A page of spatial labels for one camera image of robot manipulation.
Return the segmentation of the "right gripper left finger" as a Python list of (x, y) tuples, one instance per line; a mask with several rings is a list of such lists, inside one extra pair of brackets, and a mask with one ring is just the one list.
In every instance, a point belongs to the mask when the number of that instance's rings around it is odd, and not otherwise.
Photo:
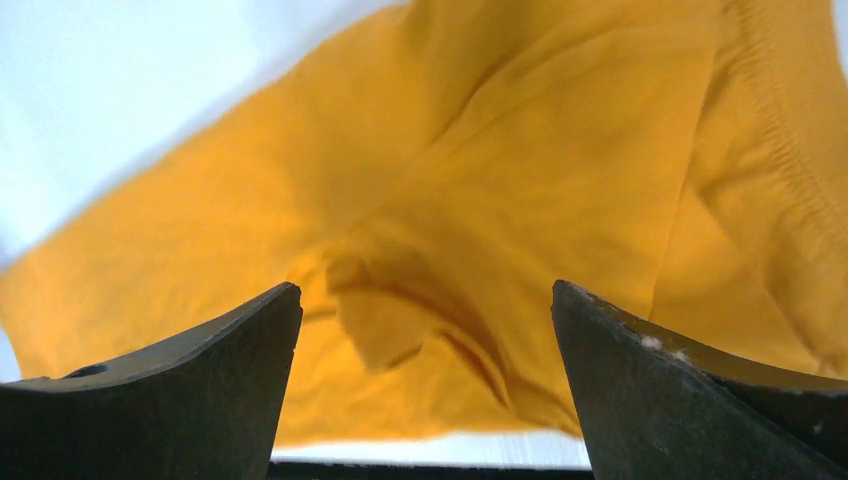
[(262, 479), (302, 321), (276, 286), (170, 338), (1, 387), (5, 479)]

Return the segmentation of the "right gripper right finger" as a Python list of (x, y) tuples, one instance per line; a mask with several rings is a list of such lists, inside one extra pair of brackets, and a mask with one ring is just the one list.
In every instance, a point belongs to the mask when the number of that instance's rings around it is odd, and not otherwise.
[(843, 479), (847, 384), (744, 359), (573, 283), (552, 321), (598, 479)]

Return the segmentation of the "yellow t shirt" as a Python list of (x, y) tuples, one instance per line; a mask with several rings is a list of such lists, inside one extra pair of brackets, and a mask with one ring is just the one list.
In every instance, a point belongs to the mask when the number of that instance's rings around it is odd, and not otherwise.
[(847, 88), (828, 1), (413, 1), (329, 39), (1, 277), (59, 377), (289, 281), (275, 443), (578, 434), (563, 279), (847, 375)]

